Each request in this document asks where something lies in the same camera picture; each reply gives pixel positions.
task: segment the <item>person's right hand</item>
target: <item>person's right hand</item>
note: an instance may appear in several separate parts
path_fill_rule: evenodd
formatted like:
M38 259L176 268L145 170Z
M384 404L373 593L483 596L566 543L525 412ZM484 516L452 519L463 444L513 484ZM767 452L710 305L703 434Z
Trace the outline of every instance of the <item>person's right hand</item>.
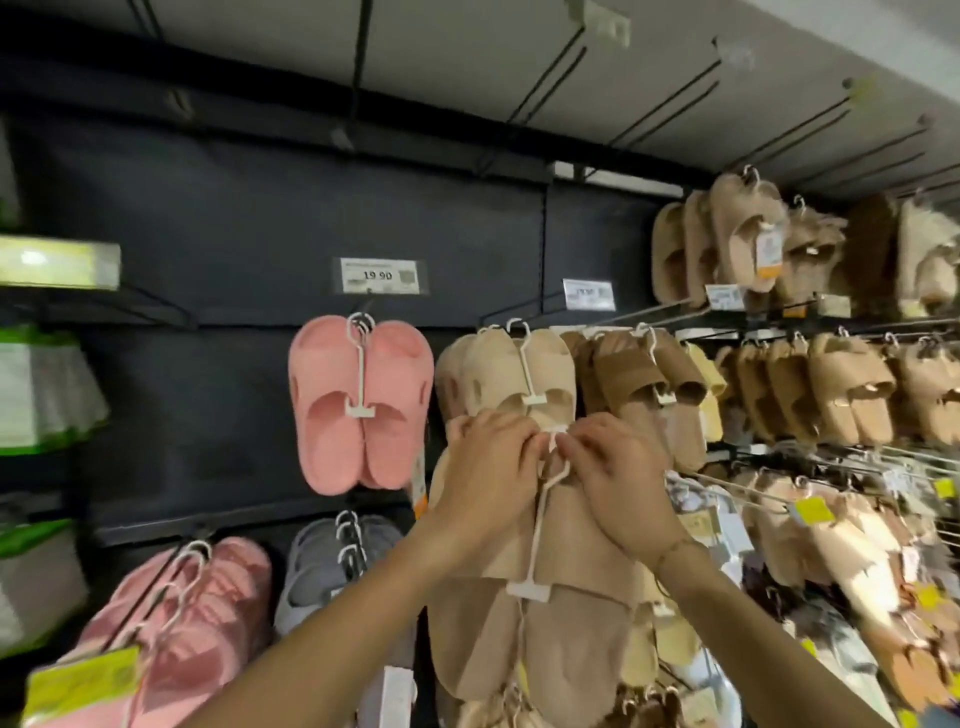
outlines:
M656 454L610 413L590 415L557 435L587 494L590 510L607 536L647 567L686 530L673 511Z

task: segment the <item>forearm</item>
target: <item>forearm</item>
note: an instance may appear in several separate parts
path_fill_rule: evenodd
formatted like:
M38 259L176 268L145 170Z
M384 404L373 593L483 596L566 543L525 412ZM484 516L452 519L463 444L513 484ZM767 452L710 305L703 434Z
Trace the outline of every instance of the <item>forearm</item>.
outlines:
M427 516L183 728L344 728L364 688L446 574L447 551Z
M887 725L737 589L700 548L677 549L660 571L663 587L760 728Z

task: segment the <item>person's left hand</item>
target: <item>person's left hand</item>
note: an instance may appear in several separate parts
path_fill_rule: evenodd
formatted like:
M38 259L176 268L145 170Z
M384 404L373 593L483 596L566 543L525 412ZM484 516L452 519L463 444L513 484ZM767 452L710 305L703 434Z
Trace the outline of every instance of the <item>person's left hand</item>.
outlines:
M519 518L537 496L537 465L550 435L529 417L483 410L447 425L444 496L425 520L459 565Z

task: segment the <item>person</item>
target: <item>person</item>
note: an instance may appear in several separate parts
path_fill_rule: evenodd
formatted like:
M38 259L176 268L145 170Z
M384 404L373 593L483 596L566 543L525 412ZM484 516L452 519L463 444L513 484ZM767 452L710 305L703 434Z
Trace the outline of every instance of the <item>person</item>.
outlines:
M684 530L653 455L610 414L556 436L594 518L654 571L760 728L887 723L714 566ZM537 496L549 435L484 411L449 428L444 497L363 578L268 650L183 728L343 728L430 590Z

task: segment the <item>hand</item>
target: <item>hand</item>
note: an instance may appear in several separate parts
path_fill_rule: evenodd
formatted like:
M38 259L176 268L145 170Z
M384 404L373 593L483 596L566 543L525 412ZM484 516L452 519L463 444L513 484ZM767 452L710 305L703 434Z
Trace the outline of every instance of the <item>hand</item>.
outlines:
M529 417L483 410L447 424L444 495L425 520L443 534L449 565L477 553L537 496L550 435Z
M653 569L686 538L663 486L663 468L651 447L610 413L590 415L557 435L607 536Z

